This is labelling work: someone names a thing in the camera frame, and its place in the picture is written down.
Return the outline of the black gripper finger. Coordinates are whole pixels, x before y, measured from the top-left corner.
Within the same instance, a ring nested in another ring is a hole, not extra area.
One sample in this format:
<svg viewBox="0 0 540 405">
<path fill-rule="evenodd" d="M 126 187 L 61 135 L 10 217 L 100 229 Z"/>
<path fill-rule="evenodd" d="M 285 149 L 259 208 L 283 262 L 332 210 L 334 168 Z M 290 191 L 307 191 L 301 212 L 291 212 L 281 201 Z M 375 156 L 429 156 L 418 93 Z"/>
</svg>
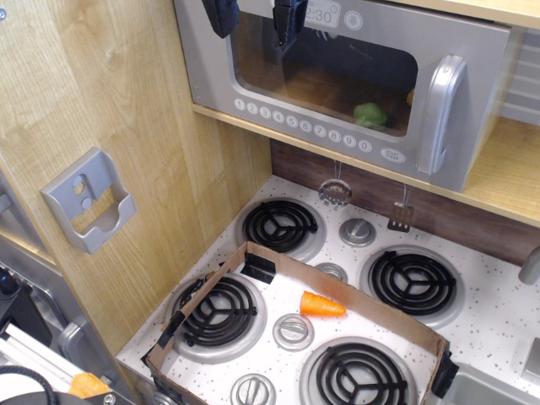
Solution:
<svg viewBox="0 0 540 405">
<path fill-rule="evenodd" d="M 212 29 L 224 39 L 239 25 L 240 8 L 236 0 L 203 0 Z"/>
<path fill-rule="evenodd" d="M 273 22 L 280 46 L 291 44 L 303 30 L 307 6 L 306 0 L 274 1 Z"/>
</svg>

